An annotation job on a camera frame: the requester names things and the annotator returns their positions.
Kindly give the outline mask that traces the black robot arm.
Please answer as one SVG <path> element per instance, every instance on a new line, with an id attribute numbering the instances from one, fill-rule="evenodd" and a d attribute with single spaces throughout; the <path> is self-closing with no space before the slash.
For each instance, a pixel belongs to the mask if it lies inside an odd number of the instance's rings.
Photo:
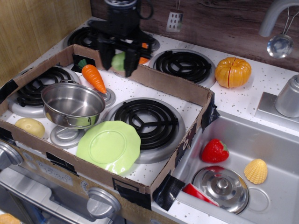
<path id="1" fill-rule="evenodd" d="M 109 70 L 115 51 L 125 53 L 125 76 L 129 77 L 137 69 L 141 57 L 150 59 L 154 38 L 140 29 L 140 20 L 148 20 L 154 13 L 151 1 L 147 1 L 150 14 L 141 14 L 140 0 L 106 0 L 107 21 L 89 21 L 90 38 L 97 43 L 102 65 Z"/>

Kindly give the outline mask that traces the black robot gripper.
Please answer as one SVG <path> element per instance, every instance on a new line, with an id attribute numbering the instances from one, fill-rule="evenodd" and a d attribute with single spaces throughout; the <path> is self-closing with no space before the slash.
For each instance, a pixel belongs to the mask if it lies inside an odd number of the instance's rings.
<path id="1" fill-rule="evenodd" d="M 106 21 L 90 21 L 88 25 L 97 33 L 97 44 L 102 65 L 105 70 L 112 66 L 115 50 L 125 52 L 125 77 L 130 77 L 137 69 L 141 57 L 151 58 L 151 37 L 140 29 L 140 20 L 153 16 L 154 8 L 150 0 L 149 15 L 141 13 L 141 0 L 106 0 Z"/>

